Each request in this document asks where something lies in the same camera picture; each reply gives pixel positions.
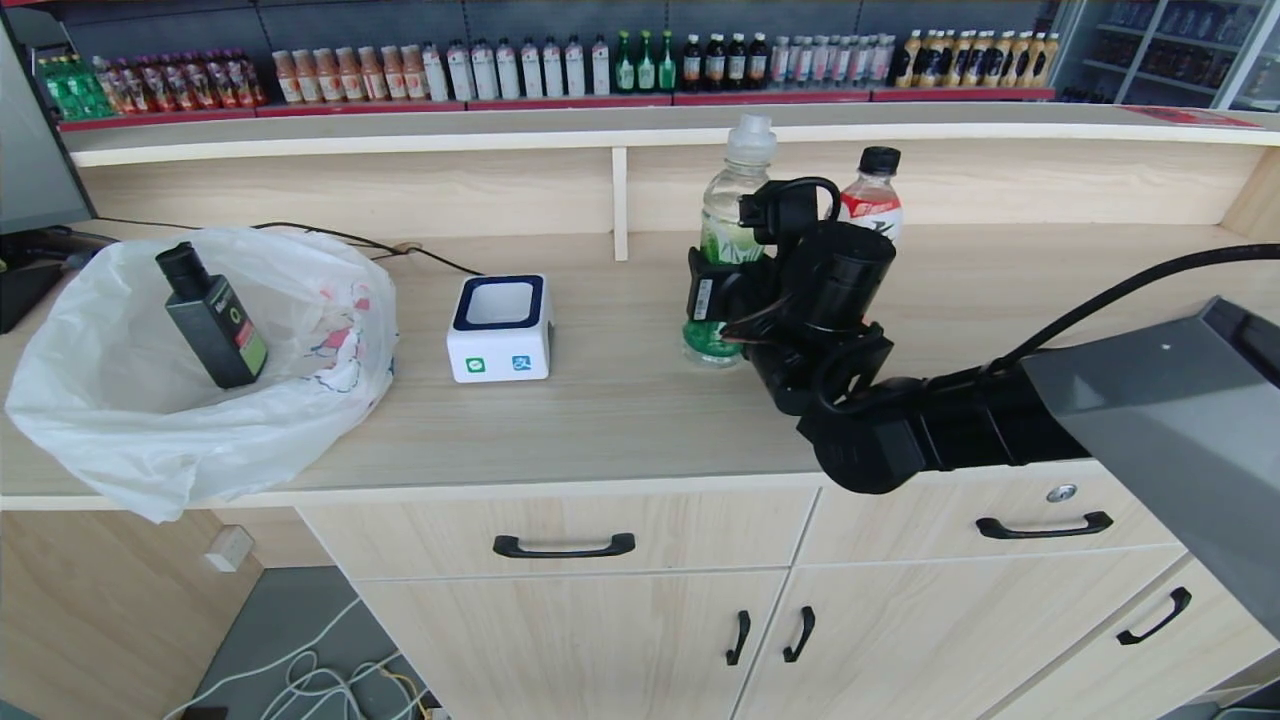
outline white bottle cap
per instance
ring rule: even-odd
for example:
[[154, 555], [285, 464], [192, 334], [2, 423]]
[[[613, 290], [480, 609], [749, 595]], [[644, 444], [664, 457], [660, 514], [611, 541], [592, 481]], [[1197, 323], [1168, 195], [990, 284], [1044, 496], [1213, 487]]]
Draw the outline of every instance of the white bottle cap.
[[760, 164], [773, 160], [778, 149], [778, 136], [771, 129], [768, 115], [742, 115], [737, 127], [728, 132], [728, 159], [735, 163]]

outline black cosmetic bottle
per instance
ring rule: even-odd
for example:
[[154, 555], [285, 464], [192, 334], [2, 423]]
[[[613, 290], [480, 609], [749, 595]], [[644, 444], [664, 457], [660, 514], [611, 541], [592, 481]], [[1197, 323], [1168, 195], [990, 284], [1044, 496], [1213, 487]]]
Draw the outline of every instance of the black cosmetic bottle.
[[189, 242], [156, 255], [173, 287], [165, 310], [218, 387], [247, 386], [266, 365], [266, 343], [236, 291], [223, 275], [210, 275]]

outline bottle cap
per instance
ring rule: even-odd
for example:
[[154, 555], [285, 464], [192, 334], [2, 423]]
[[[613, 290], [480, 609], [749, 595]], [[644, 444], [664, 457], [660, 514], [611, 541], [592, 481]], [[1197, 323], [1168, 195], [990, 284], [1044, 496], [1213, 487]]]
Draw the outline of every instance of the bottle cap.
[[868, 176], [896, 176], [897, 163], [902, 159], [902, 152], [896, 147], [873, 145], [863, 150], [863, 159], [858, 163], [858, 172]]
[[742, 115], [728, 133], [728, 159], [736, 163], [768, 163], [778, 149], [778, 136], [768, 115]]

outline robotic arm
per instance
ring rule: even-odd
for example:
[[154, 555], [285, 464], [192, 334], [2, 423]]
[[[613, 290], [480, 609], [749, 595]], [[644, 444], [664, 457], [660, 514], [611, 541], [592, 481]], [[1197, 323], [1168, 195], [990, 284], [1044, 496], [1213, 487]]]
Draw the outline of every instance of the robotic arm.
[[1042, 350], [1160, 278], [1280, 260], [1280, 245], [1162, 263], [987, 365], [877, 383], [893, 343], [865, 314], [896, 249], [819, 220], [817, 190], [838, 197], [823, 178], [742, 196], [741, 224], [776, 252], [713, 265], [691, 249], [687, 314], [727, 323], [722, 337], [742, 343], [778, 410], [800, 418], [832, 480], [878, 495], [923, 470], [1096, 457], [1280, 638], [1280, 328], [1213, 299], [1184, 318]]

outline counter top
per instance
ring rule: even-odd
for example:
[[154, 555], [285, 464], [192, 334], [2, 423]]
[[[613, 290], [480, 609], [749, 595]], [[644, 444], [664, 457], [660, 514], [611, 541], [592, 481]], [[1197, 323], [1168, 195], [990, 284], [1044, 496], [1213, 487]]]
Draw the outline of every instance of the counter top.
[[[820, 482], [795, 419], [772, 407], [750, 365], [705, 370], [681, 356], [684, 251], [694, 240], [636, 233], [627, 263], [612, 260], [607, 234], [428, 242], [488, 273], [549, 277], [557, 316], [552, 378], [530, 383], [456, 384], [444, 331], [462, 277], [421, 256], [384, 260], [397, 283], [401, 331], [387, 397], [301, 477], [234, 505], [622, 479], [787, 482], [787, 474], [803, 473], [804, 482]], [[872, 307], [896, 342], [881, 378], [987, 361], [1134, 272], [1242, 241], [1202, 225], [915, 227]], [[1280, 318], [1280, 266], [1235, 264], [1162, 281], [1065, 342], [1151, 324], [1215, 293]], [[41, 314], [0, 337], [5, 391]], [[110, 506], [8, 418], [0, 419], [0, 457], [5, 509]]]
[[740, 114], [773, 118], [781, 142], [1078, 138], [1280, 146], [1262, 126], [1174, 124], [1112, 105], [906, 102], [617, 108], [255, 118], [81, 131], [63, 137], [82, 168], [287, 155], [722, 145]]

